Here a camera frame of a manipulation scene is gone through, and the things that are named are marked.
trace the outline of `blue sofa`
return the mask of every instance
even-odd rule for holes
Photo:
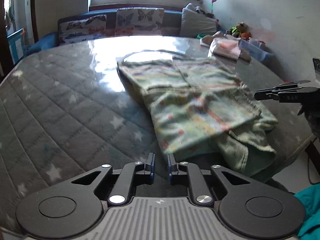
[[[91,11],[84,14],[70,16],[58,20],[57,30],[59,25],[64,22],[83,20],[89,17],[93,17],[99,14],[107,15],[107,29],[114,29],[116,27],[116,14],[117,9],[107,9],[99,11]],[[181,25],[181,12],[179,11],[164,11],[164,17],[162,22],[162,34],[165,36],[179,36],[180,25]],[[42,37],[36,44],[31,46],[26,52],[25,56],[31,55],[33,53],[51,49],[59,45],[59,35],[58,32],[53,32]]]

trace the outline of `quilted gray fabric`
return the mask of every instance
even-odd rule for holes
[[[0,87],[0,226],[19,232],[15,208],[20,200],[102,164],[115,169],[156,154],[155,183],[139,186],[140,196],[182,196],[186,189],[167,182],[150,115],[129,83],[116,72],[116,57],[143,49],[168,49],[206,57],[199,40],[132,36],[66,45],[22,60]],[[265,66],[238,61],[236,72],[252,90],[281,83]],[[299,106],[265,102],[279,120],[268,134],[277,161],[271,177],[294,161],[310,138]],[[191,158],[207,169],[224,164],[221,155]]]

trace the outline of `ribbed gray plate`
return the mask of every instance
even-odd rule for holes
[[[126,206],[110,208],[95,228],[74,239],[243,240],[246,238],[228,231],[210,208],[194,206],[185,197],[162,199],[134,197]]]

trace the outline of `white floor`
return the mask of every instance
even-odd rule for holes
[[[320,143],[317,140],[315,143],[316,148],[320,152]],[[309,174],[311,182],[316,183],[320,181],[320,176],[310,161]],[[290,192],[297,193],[311,184],[308,180],[308,155],[305,151],[300,153],[298,159],[273,176],[273,179],[284,185]]]

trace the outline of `gray pillow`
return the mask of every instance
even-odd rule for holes
[[[216,32],[217,23],[214,19],[208,18],[187,8],[182,9],[181,37],[196,38],[198,34],[213,35]]]

